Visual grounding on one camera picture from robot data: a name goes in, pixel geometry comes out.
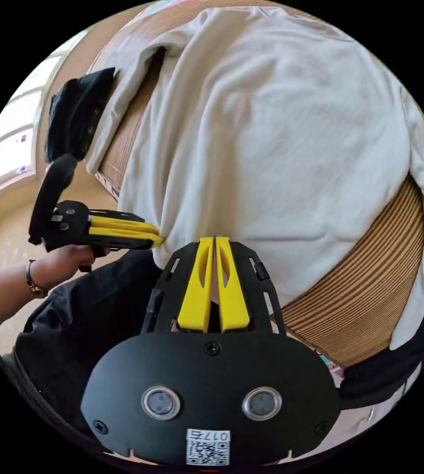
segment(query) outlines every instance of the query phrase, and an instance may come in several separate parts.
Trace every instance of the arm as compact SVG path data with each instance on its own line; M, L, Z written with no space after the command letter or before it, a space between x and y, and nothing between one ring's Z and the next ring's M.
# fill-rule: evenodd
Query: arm
M80 265L94 261L88 245L67 245L33 262L31 278L37 286L50 291L72 278ZM26 283L26 266L0 271L0 326L33 299Z

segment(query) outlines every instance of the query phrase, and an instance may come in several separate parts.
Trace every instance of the woven mat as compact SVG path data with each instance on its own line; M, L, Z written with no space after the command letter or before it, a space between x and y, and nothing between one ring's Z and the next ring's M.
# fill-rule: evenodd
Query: woven mat
M205 8L252 5L276 6L255 0L195 0L168 7L138 21L133 33L120 31L115 35L92 70L115 66L119 69L118 80L129 65L132 52L156 35L191 21ZM290 7L283 8L292 15L311 17ZM117 191L161 64L162 53L158 53L101 165L100 172ZM421 195L408 176L394 200L346 258L308 292L283 308L287 327L342 366L387 348L413 286L423 243Z

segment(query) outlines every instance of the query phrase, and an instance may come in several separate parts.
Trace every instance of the qr code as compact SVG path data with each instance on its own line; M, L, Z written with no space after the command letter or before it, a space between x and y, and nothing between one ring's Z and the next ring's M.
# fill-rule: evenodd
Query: qr code
M193 466L228 466L230 433L189 430L187 461Z
M187 446L187 464L196 466L228 465L229 443L213 441L189 441Z

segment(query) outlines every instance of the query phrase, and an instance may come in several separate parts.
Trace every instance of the sticker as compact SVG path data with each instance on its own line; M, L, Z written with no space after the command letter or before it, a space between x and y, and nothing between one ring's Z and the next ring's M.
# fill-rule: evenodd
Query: sticker
M325 355L321 354L319 351L314 349L314 352L321 358L321 360L327 365L327 368L333 372L339 372L341 370L341 367L339 367L336 363L332 362L329 360Z
M187 430L186 464L190 466L228 466L230 431Z

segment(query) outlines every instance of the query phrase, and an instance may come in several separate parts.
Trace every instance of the gold watch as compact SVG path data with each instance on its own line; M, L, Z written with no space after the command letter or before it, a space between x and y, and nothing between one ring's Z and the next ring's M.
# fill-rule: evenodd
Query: gold watch
M37 286L31 278L31 265L33 262L35 262L35 260L30 260L26 265L26 283L28 284L34 298L45 298L49 292L45 288Z

